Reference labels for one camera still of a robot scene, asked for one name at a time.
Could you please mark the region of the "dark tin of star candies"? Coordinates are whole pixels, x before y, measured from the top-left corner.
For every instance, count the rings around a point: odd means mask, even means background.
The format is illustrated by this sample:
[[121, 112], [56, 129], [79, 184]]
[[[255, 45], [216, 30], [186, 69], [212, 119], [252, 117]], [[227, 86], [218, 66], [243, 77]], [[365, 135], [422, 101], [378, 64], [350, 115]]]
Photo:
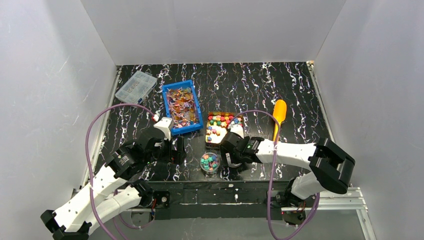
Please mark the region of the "dark tin of star candies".
[[245, 125], [245, 118], [241, 114], [236, 117], [234, 112], [210, 111], [207, 114], [205, 129], [205, 146], [208, 149], [218, 149], [219, 143], [230, 130], [230, 126]]

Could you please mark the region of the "blue plastic candy bin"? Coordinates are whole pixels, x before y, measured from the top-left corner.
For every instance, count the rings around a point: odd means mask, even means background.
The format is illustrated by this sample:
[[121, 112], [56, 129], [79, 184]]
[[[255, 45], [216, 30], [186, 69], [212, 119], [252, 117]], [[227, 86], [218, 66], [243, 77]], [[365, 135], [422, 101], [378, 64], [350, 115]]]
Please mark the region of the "blue plastic candy bin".
[[171, 134], [183, 135], [204, 127], [194, 82], [189, 79], [162, 86], [166, 116], [173, 120]]

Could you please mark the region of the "yellow plastic scoop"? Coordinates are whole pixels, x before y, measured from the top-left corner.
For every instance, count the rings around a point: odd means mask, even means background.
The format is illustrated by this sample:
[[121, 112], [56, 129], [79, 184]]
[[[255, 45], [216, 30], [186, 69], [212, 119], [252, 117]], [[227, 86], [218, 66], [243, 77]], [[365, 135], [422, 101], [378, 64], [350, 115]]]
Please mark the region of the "yellow plastic scoop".
[[274, 132], [272, 140], [275, 141], [279, 138], [278, 129], [281, 124], [286, 119], [287, 114], [287, 104], [284, 100], [278, 99], [275, 102], [272, 116], [277, 120], [277, 123], [274, 124]]

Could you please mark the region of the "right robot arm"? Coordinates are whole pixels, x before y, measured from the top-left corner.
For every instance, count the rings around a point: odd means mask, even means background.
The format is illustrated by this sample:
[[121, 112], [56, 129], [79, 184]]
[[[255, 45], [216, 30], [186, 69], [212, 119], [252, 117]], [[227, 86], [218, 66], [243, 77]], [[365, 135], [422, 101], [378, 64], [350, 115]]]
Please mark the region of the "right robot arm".
[[263, 137], [243, 137], [229, 132], [221, 140], [222, 159], [230, 165], [284, 164], [309, 172], [291, 180], [285, 190], [287, 200], [301, 201], [323, 191], [346, 194], [355, 160], [329, 138], [317, 143], [295, 144]]

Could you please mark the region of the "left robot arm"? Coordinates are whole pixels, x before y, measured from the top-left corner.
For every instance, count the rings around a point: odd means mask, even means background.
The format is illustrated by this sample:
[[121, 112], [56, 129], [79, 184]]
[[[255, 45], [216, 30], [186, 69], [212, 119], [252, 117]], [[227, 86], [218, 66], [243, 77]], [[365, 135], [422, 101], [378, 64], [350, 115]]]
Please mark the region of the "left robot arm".
[[177, 165], [187, 155], [182, 136], [152, 137], [146, 145], [129, 141], [117, 148], [98, 173], [67, 203], [40, 218], [55, 240], [87, 240], [101, 224], [133, 207], [149, 208], [161, 196], [140, 178], [147, 165]]

